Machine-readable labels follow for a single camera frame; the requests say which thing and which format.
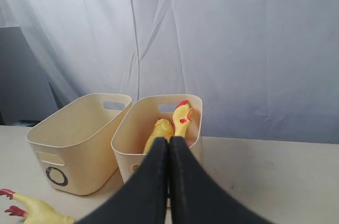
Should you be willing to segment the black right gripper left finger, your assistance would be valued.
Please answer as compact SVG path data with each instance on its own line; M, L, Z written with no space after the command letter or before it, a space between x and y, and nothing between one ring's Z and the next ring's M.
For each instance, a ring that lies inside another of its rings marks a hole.
M167 208L168 142L155 139L140 166L105 203L80 224L164 223Z

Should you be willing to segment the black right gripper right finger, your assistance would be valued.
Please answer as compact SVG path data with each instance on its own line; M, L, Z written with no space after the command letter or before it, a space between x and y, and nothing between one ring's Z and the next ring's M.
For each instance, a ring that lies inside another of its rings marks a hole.
M267 223L208 175L182 137L172 137L168 147L173 223Z

